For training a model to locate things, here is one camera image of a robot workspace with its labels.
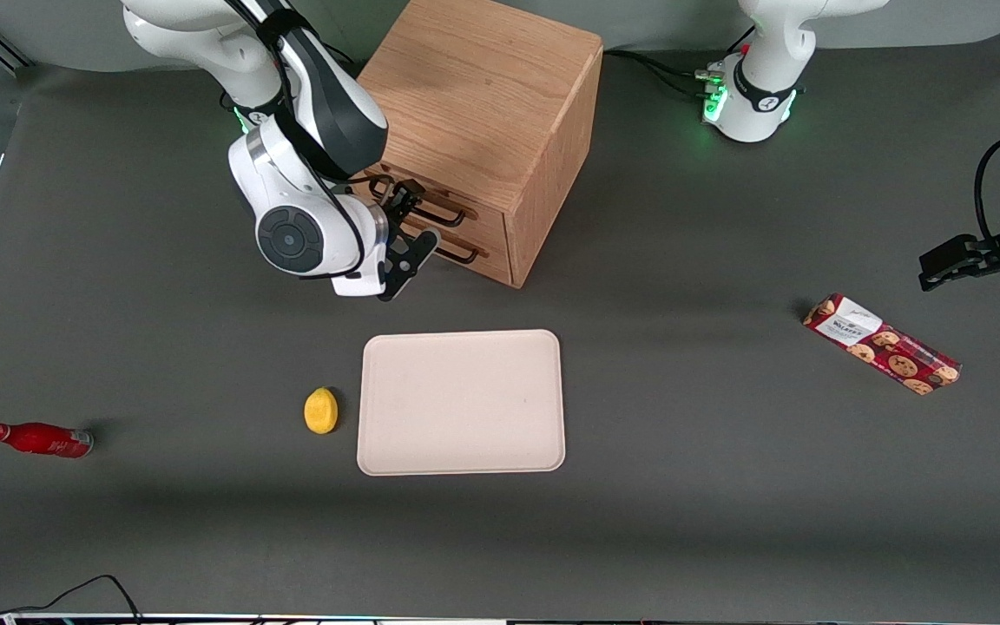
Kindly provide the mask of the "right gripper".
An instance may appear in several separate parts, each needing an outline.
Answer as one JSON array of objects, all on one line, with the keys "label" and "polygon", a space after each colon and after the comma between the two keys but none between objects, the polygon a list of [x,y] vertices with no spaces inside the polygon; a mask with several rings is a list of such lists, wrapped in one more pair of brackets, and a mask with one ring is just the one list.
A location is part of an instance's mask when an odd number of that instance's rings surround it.
[{"label": "right gripper", "polygon": [[417,264],[416,237],[402,231],[406,217],[424,198],[419,182],[396,181],[388,189],[388,217],[377,203],[344,202],[346,213],[361,236],[364,258],[356,278],[331,280],[334,292],[342,297],[370,297],[385,292],[385,264]]}]

